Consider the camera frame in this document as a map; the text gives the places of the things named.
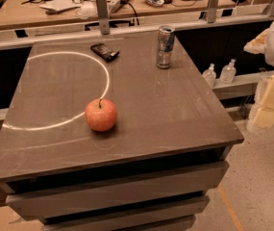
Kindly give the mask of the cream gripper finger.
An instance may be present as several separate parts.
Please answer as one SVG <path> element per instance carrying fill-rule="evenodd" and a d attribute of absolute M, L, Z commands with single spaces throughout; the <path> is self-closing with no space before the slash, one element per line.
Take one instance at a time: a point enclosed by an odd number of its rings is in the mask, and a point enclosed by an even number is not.
<path fill-rule="evenodd" d="M 243 47 L 243 50 L 251 54 L 263 54 L 265 51 L 267 34 L 268 29 L 265 29 L 254 39 L 247 42 Z"/>

